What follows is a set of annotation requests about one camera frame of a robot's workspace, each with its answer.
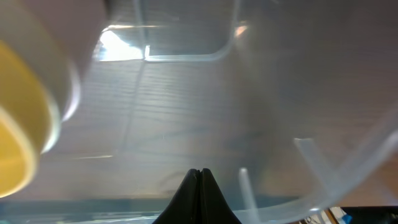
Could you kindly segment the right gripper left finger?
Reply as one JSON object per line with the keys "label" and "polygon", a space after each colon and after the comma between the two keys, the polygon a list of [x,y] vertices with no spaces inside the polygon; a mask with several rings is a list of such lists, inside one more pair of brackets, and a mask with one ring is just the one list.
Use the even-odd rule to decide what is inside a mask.
{"label": "right gripper left finger", "polygon": [[195,224],[198,221],[200,171],[190,169],[166,209],[153,224]]}

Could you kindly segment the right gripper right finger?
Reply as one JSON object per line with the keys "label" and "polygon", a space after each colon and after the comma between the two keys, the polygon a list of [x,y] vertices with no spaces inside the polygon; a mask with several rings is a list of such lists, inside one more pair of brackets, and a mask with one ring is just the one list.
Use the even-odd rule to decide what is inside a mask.
{"label": "right gripper right finger", "polygon": [[213,174],[207,168],[201,171],[199,190],[201,224],[241,224],[224,199]]}

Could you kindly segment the yellow cup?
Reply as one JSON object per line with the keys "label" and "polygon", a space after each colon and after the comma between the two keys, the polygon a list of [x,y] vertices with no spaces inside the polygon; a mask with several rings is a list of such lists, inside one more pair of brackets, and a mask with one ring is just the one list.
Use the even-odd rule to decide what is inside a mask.
{"label": "yellow cup", "polygon": [[55,101],[33,69],[1,42],[1,197],[32,181],[60,123]]}

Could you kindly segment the cream cup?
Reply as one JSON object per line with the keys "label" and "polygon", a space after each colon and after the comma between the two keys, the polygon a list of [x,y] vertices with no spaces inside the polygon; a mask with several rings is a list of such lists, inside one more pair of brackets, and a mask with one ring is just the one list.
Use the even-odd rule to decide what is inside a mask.
{"label": "cream cup", "polygon": [[106,20],[103,0],[1,0],[1,40],[34,70],[64,121]]}

